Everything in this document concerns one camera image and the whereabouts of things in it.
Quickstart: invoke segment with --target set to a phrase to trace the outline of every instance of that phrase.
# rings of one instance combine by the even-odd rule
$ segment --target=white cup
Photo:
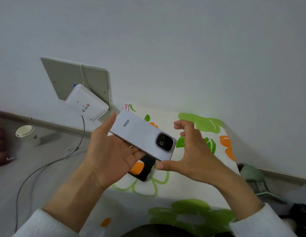
[[[30,146],[37,146],[41,143],[41,138],[33,130],[32,125],[24,125],[16,131],[16,136]]]

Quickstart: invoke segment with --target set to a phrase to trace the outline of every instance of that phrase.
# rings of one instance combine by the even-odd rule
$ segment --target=person's left hand
[[[108,136],[116,114],[112,114],[92,133],[83,165],[96,175],[100,186],[105,190],[127,174],[145,154],[136,147],[124,142],[115,135]]]

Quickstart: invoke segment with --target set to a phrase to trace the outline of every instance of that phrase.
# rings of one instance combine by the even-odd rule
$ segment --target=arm
[[[108,136],[115,119],[113,112],[93,131],[83,163],[43,207],[44,211],[36,211],[15,236],[77,236],[104,190],[144,156],[120,138]]]
[[[178,120],[174,122],[174,128],[184,130],[180,133],[185,136],[184,156],[180,161],[162,161],[157,169],[175,171],[216,187],[238,221],[230,225],[236,236],[295,236],[271,208],[260,201],[241,176],[212,154],[194,123]],[[277,228],[283,232],[273,235]]]

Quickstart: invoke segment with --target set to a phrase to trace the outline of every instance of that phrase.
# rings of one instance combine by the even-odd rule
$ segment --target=sleeve
[[[13,236],[79,237],[79,234],[57,221],[43,210],[36,210]]]
[[[294,237],[294,232],[278,217],[269,204],[254,215],[230,224],[236,237]]]

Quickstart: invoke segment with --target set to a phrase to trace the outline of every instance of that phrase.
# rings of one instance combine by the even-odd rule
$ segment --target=white modem
[[[82,84],[74,87],[65,103],[91,121],[97,120],[109,109],[106,103]]]

